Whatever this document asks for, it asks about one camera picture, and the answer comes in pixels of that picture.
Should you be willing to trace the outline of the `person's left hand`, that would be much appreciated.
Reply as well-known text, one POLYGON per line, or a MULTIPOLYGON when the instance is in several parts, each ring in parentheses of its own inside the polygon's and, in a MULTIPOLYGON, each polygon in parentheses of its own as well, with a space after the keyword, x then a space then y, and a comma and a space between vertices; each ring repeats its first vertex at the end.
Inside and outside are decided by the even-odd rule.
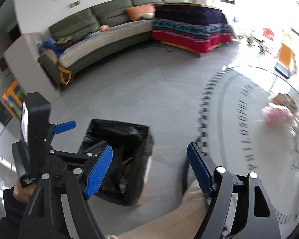
POLYGON ((32 196, 35 188, 35 183, 23 188, 20 181, 17 180, 13 188, 13 197, 22 203, 29 203, 30 197, 32 196))

